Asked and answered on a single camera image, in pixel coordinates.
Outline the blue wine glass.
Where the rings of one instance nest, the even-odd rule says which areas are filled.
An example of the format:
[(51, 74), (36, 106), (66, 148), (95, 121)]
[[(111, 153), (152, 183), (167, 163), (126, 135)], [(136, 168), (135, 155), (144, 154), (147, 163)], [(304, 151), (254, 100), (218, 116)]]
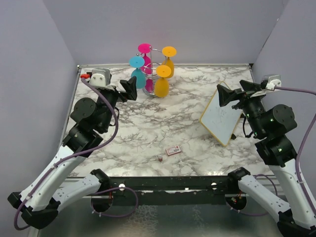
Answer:
[(140, 56), (134, 56), (130, 58), (129, 64), (131, 67), (135, 68), (135, 70), (131, 74), (131, 77), (136, 77), (136, 88), (144, 88), (146, 85), (146, 76), (141, 70), (141, 67), (144, 66), (145, 60)]

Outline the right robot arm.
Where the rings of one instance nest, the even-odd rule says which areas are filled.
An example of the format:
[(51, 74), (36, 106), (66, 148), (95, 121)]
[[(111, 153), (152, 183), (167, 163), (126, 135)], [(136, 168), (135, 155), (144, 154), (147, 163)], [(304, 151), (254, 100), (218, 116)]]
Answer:
[(275, 220), (284, 237), (314, 237), (316, 235), (316, 200), (313, 197), (299, 159), (308, 134), (315, 120), (308, 127), (298, 151), (286, 134), (297, 127), (291, 107), (278, 104), (266, 111), (261, 99), (267, 92), (292, 91), (281, 86), (279, 79), (265, 79), (260, 84), (241, 80), (241, 88), (230, 90), (217, 85), (219, 105), (224, 107), (237, 101), (233, 109), (241, 109), (259, 141), (255, 147), (265, 165), (278, 180), (286, 200), (261, 185), (246, 169), (239, 168), (229, 173), (227, 188), (232, 193), (243, 192), (252, 197)]

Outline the yellow wine glass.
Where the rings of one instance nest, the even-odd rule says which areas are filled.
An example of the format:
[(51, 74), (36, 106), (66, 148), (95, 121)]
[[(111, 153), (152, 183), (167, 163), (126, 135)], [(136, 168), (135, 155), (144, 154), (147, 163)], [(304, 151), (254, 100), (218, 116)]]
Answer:
[(157, 97), (166, 97), (169, 94), (168, 77), (171, 75), (171, 69), (166, 65), (160, 65), (156, 68), (159, 79), (155, 82), (154, 94)]
[(168, 78), (171, 78), (174, 75), (174, 63), (171, 58), (177, 54), (177, 50), (172, 46), (166, 46), (162, 49), (162, 54), (165, 56), (165, 60), (162, 64), (171, 69), (171, 74), (168, 76)]

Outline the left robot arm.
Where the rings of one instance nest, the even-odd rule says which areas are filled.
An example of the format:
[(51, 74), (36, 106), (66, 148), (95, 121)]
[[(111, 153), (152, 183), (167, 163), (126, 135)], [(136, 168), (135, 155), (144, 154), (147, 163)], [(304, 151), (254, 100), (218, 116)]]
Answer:
[(125, 186), (113, 186), (110, 178), (100, 169), (91, 171), (81, 181), (60, 187), (79, 164), (115, 139), (119, 130), (116, 103), (137, 99), (136, 77), (120, 81), (124, 91), (111, 86), (110, 79), (96, 85), (93, 76), (88, 76), (82, 77), (81, 82), (94, 91), (98, 99), (94, 101), (85, 97), (77, 101), (71, 113), (75, 125), (61, 142), (49, 165), (26, 189), (12, 192), (7, 198), (16, 209), (13, 224), (18, 231), (47, 227), (61, 210), (86, 195), (126, 190)]

